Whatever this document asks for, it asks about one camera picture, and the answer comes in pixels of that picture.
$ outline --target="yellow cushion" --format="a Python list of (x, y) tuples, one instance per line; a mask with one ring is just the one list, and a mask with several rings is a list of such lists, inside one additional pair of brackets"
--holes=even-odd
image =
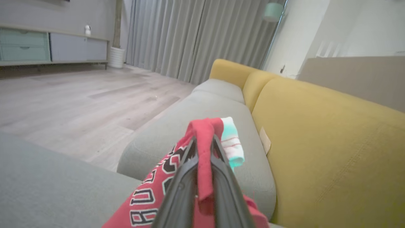
[(305, 82), (274, 79), (252, 112), (271, 149), (286, 227), (405, 226), (405, 114)]
[(242, 90), (245, 104), (249, 108), (250, 112), (253, 111), (257, 98), (259, 97), (259, 94), (266, 83), (271, 79), (279, 77), (280, 76), (276, 74), (260, 70), (250, 73)]
[(258, 69), (225, 59), (217, 59), (214, 61), (214, 64), (212, 64), (209, 78), (226, 81), (243, 89), (247, 77), (254, 71), (258, 71)]

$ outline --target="drawer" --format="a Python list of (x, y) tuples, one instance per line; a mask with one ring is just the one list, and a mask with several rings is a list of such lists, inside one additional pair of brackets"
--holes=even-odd
[(35, 46), (1, 46), (2, 61), (50, 61), (49, 49)]
[(20, 46), (46, 46), (48, 43), (48, 33), (30, 32), (17, 29), (0, 29), (0, 43)]

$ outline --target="clothing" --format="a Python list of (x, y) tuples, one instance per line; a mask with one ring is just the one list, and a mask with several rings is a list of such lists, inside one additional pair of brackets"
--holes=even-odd
[(245, 161), (241, 142), (239, 141), (238, 131), (233, 123), (232, 117), (221, 118), (224, 124), (222, 132), (221, 145), (224, 148), (229, 165), (234, 170), (235, 167), (241, 166)]
[[(213, 215), (213, 184), (211, 170), (211, 143), (214, 134), (219, 138), (224, 131), (220, 118), (193, 120), (186, 134), (173, 150), (149, 173), (142, 184), (113, 214), (103, 228), (148, 228), (158, 212), (190, 140), (195, 136), (198, 150), (198, 198), (194, 208), (194, 227), (215, 227)], [(256, 227), (268, 227), (267, 218), (257, 210), (253, 200), (245, 197)]]

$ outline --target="gray seat cushion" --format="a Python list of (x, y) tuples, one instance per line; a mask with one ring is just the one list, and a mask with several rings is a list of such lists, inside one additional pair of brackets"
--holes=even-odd
[(0, 132), (0, 227), (101, 227), (141, 182)]
[(245, 163), (235, 168), (238, 183), (269, 219), (276, 201), (270, 166), (249, 109), (236, 101), (196, 91), (142, 131), (124, 150), (117, 172), (144, 179), (184, 135), (195, 119), (231, 116), (245, 152)]
[(210, 92), (221, 97), (226, 97), (245, 104), (241, 88), (229, 82), (221, 81), (218, 79), (208, 79), (201, 85), (194, 88), (193, 92), (196, 91)]

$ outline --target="cabinet door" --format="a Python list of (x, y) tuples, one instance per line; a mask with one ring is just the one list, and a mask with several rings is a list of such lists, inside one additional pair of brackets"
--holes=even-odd
[(86, 61), (87, 38), (74, 35), (51, 33), (52, 61)]
[(107, 60), (107, 41), (87, 38), (87, 60)]

